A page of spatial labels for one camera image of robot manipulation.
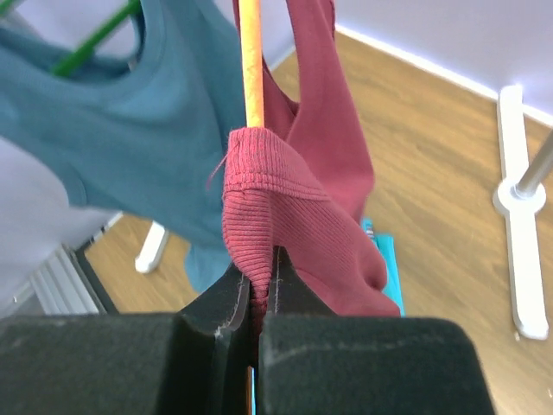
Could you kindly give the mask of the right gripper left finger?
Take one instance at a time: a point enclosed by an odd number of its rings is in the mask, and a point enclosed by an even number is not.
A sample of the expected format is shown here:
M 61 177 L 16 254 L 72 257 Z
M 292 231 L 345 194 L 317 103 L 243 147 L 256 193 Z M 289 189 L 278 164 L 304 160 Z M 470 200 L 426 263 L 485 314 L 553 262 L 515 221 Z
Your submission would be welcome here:
M 4 414 L 246 414 L 250 286 L 235 268 L 177 313 L 1 322 Z

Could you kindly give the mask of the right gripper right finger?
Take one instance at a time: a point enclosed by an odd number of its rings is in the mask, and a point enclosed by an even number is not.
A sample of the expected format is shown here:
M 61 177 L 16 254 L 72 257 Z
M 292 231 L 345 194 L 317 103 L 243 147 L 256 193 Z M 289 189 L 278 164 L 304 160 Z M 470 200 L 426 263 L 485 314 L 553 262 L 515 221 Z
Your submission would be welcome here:
M 457 324 L 335 315 L 274 252 L 259 338 L 260 414 L 492 414 L 475 347 Z

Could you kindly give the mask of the maroon tank top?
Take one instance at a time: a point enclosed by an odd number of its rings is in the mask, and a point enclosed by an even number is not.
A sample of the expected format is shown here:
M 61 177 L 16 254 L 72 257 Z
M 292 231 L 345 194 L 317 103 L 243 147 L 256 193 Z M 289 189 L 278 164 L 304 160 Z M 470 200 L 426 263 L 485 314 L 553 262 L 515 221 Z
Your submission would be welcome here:
M 360 226 L 374 173 L 335 48 L 334 3 L 287 8 L 300 98 L 264 70 L 265 125 L 232 131 L 225 166 L 223 238 L 251 281 L 253 326 L 267 311 L 276 247 L 336 314 L 398 316 L 385 262 Z

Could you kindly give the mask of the orange hanger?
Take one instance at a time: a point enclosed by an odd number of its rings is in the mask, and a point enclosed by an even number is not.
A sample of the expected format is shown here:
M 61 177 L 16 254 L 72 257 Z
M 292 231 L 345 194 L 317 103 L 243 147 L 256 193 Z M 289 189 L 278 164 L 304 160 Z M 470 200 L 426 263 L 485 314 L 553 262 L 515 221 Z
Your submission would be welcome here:
M 239 0 L 246 125 L 264 127 L 264 87 L 259 0 Z

